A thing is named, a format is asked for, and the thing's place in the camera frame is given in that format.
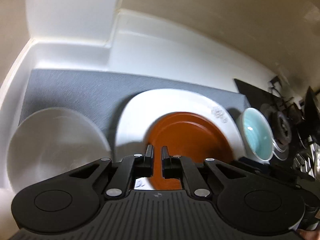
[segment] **gray mat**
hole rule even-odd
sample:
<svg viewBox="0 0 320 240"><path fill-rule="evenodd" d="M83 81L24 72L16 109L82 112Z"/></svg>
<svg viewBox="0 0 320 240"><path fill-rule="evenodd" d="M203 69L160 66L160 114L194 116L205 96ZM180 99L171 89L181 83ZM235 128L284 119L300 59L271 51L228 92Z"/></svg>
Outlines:
<svg viewBox="0 0 320 240"><path fill-rule="evenodd" d="M125 105L135 95L159 88L202 94L222 105L234 119L250 107L242 94L190 83L112 72L35 69L29 78L20 122L48 107L73 109L92 120L114 149L116 126Z"/></svg>

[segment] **light blue bowl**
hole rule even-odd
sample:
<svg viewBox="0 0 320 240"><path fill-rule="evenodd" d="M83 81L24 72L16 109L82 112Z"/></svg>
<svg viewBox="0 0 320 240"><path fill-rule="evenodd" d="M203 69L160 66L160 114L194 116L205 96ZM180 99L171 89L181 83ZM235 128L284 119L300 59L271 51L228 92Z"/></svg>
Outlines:
<svg viewBox="0 0 320 240"><path fill-rule="evenodd" d="M237 126L247 157L258 162L269 161L274 151L273 134L263 114L255 108L247 108L239 116Z"/></svg>

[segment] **tableware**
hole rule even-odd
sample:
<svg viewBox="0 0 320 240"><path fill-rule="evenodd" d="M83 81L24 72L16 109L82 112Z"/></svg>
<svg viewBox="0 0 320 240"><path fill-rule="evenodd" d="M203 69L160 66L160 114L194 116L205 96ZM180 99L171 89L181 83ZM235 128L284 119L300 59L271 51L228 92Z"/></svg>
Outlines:
<svg viewBox="0 0 320 240"><path fill-rule="evenodd" d="M13 135L7 157L15 192L102 157L111 158L102 132L82 114L61 107L35 112Z"/></svg>
<svg viewBox="0 0 320 240"><path fill-rule="evenodd" d="M289 143L292 140L292 132L287 117L274 106L262 104L260 112L267 119L273 133L273 155L281 161L289 156Z"/></svg>
<svg viewBox="0 0 320 240"><path fill-rule="evenodd" d="M273 134L267 119L255 108L247 108L237 119L248 158L263 163L272 158Z"/></svg>
<svg viewBox="0 0 320 240"><path fill-rule="evenodd" d="M164 116L152 128L148 143L154 146L155 162L151 184L156 190L181 189L178 179L163 179L161 148L170 155L191 157L196 163L214 158L225 163L233 160L232 150L222 132L209 120L197 114L177 112Z"/></svg>
<svg viewBox="0 0 320 240"><path fill-rule="evenodd" d="M239 130L222 106L190 91L156 89L136 95L123 110L116 131L115 160L145 152L152 127L164 115L175 112L189 112L206 118L225 136L234 159L245 156Z"/></svg>

